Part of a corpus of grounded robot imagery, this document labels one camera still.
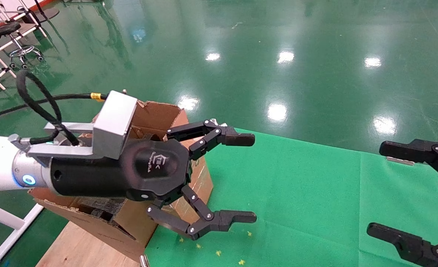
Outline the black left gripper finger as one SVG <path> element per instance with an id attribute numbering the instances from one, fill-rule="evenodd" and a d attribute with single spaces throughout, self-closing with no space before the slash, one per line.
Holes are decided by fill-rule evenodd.
<path id="1" fill-rule="evenodd" d="M 231 126 L 221 126 L 213 120 L 204 120 L 172 127 L 167 130 L 168 140 L 175 139 L 178 142 L 199 138 L 189 146 L 189 159 L 197 160 L 219 144 L 226 146 L 253 146 L 256 140 L 251 133 L 237 132 Z"/>
<path id="2" fill-rule="evenodd" d="M 221 210 L 212 212 L 189 186 L 181 189 L 183 198 L 194 209 L 199 219 L 190 224 L 161 208 L 163 202 L 155 199 L 147 208 L 148 216 L 155 222 L 191 240 L 198 240 L 211 231 L 227 232 L 233 223 L 255 223 L 257 216 L 251 211 Z"/>

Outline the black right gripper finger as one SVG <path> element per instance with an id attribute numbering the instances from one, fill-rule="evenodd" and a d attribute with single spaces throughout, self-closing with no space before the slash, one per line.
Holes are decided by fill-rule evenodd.
<path id="1" fill-rule="evenodd" d="M 379 154 L 415 163 L 426 163 L 438 172 L 438 141 L 414 139 L 408 144 L 384 141 Z"/>
<path id="2" fill-rule="evenodd" d="M 438 267 L 438 244 L 375 222 L 367 226 L 367 234 L 394 245 L 402 260 L 421 267 Z"/>

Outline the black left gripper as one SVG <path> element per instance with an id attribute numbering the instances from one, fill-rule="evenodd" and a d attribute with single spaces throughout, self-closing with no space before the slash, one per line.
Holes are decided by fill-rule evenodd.
<path id="1" fill-rule="evenodd" d="M 191 181 L 192 166 L 178 141 L 128 141 L 119 159 L 53 158 L 50 173 L 63 196 L 172 203 Z"/>

